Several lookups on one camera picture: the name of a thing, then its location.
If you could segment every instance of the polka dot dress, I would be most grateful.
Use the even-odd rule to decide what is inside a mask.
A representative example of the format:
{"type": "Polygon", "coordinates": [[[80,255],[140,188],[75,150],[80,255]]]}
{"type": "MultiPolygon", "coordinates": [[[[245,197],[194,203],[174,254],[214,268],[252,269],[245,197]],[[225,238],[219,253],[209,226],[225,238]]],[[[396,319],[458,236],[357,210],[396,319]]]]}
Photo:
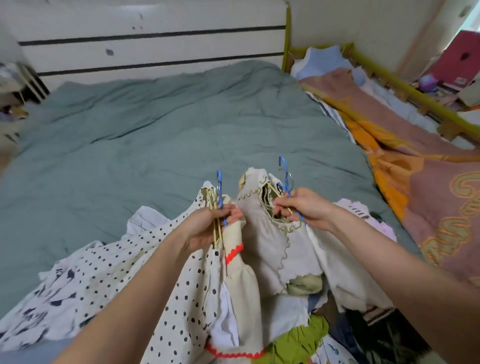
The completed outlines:
{"type": "MultiPolygon", "coordinates": [[[[194,210],[205,206],[202,191],[171,223],[124,241],[88,249],[77,267],[81,301],[75,324],[82,327],[118,294],[155,248],[194,210]]],[[[220,252],[210,247],[187,260],[141,363],[194,363],[204,350],[220,307],[220,252]]]]}

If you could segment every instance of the gray-green duvet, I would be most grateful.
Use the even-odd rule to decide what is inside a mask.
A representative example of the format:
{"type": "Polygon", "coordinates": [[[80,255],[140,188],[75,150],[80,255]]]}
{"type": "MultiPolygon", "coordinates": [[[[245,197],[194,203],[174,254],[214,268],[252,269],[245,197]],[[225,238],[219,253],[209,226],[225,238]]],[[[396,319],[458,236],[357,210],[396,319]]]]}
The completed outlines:
{"type": "Polygon", "coordinates": [[[361,149],[277,67],[246,61],[158,80],[65,84],[30,109],[37,127],[0,180],[0,316],[87,243],[118,240],[141,206],[173,218],[205,180],[237,195],[248,167],[330,201],[359,200],[419,254],[361,149]]]}

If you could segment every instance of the bed frame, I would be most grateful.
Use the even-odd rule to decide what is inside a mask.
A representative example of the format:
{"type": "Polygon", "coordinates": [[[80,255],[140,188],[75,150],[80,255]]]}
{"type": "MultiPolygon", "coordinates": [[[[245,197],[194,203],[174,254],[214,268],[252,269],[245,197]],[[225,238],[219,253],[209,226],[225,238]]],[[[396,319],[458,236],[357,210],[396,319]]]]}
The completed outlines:
{"type": "MultiPolygon", "coordinates": [[[[324,49],[331,46],[332,45],[323,45],[315,47],[324,49]]],[[[307,49],[308,48],[289,48],[285,66],[286,72],[290,72],[294,60],[305,57],[307,49]]],[[[437,132],[442,137],[452,141],[457,136],[462,135],[472,141],[477,146],[477,149],[479,148],[480,127],[470,124],[459,117],[454,111],[436,102],[432,97],[421,93],[400,80],[393,73],[355,49],[353,43],[342,45],[341,51],[344,58],[348,59],[353,66],[362,66],[370,78],[376,78],[381,86],[387,89],[393,89],[397,98],[404,102],[408,101],[418,109],[421,115],[428,115],[439,122],[437,132]]]]}
{"type": "Polygon", "coordinates": [[[9,1],[0,21],[49,90],[66,81],[159,78],[246,59],[284,64],[282,0],[137,2],[9,1]]]}

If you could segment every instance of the hand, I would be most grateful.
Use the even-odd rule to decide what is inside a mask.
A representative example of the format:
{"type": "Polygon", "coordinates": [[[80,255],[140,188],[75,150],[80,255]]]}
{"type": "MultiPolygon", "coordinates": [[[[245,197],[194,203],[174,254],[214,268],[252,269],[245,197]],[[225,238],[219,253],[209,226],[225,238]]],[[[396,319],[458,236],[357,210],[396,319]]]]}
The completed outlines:
{"type": "Polygon", "coordinates": [[[204,207],[188,216],[175,229],[183,235],[188,252],[207,248],[213,243],[213,220],[229,215],[235,208],[234,204],[223,205],[221,210],[204,207]]]}
{"type": "Polygon", "coordinates": [[[330,231],[333,230],[331,217],[336,209],[336,205],[318,195],[316,192],[308,188],[298,188],[290,192],[292,197],[285,195],[278,197],[273,201],[273,213],[276,215],[281,213],[289,221],[299,221],[300,216],[297,212],[290,211],[288,207],[292,207],[303,216],[305,222],[317,229],[330,231]]]}

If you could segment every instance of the forearm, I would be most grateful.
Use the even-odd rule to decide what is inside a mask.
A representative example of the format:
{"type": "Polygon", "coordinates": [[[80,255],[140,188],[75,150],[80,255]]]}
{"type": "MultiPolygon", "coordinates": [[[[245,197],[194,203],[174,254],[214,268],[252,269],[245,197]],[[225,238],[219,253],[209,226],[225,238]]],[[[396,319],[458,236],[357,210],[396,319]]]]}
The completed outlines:
{"type": "Polygon", "coordinates": [[[474,289],[424,263],[344,209],[334,210],[332,224],[332,233],[434,350],[450,364],[475,361],[480,295],[474,289]]]}
{"type": "Polygon", "coordinates": [[[139,363],[188,256],[174,230],[54,363],[139,363]]]}

